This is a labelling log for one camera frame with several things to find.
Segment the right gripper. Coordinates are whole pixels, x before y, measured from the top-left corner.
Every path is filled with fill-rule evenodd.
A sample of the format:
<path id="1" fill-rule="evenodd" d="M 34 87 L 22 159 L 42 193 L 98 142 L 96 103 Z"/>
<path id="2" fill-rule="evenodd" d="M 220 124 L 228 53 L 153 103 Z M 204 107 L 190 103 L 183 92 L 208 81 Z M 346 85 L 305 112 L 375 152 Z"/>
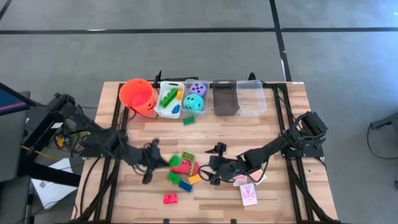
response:
<path id="1" fill-rule="evenodd" d="M 221 181 L 229 182 L 237 175 L 248 175 L 252 170 L 252 164 L 244 160 L 243 156 L 237 156 L 236 159 L 228 159 L 223 157 L 227 145 L 222 142 L 217 142 L 213 149 L 205 151 L 208 154 L 217 154 L 217 156 L 210 156 L 209 167 L 213 171 L 208 174 L 208 182 L 211 185 L 219 186 Z"/>

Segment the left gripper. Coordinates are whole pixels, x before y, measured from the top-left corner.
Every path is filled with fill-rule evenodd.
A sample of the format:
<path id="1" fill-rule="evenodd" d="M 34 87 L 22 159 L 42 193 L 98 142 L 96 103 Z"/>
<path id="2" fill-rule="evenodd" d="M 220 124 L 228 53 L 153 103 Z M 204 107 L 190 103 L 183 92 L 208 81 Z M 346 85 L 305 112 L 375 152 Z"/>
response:
<path id="1" fill-rule="evenodd" d="M 168 161 L 162 157 L 158 145 L 159 139 L 153 139 L 151 143 L 141 149 L 142 158 L 136 165 L 133 165 L 134 170 L 141 171 L 139 175 L 143 175 L 143 184 L 149 184 L 152 181 L 153 172 L 156 169 L 170 167 Z"/>

